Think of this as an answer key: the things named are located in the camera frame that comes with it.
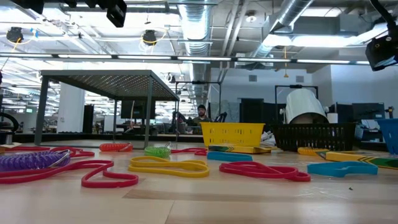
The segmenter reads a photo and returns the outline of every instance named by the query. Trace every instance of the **person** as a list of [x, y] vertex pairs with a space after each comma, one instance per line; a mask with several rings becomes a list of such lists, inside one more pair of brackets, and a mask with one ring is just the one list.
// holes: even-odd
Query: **person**
[[206, 107], [205, 105], [198, 106], [198, 116], [193, 118], [192, 121], [199, 126], [201, 122], [211, 122], [211, 119], [206, 116]]

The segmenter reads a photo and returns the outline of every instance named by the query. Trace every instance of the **purple coiled cable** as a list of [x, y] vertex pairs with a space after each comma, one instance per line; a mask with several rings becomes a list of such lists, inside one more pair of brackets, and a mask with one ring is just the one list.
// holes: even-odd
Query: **purple coiled cable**
[[[13, 156], [0, 156], [0, 171], [44, 169], [59, 161], [67, 152], [33, 152]], [[57, 166], [65, 166], [70, 162], [67, 156]]]

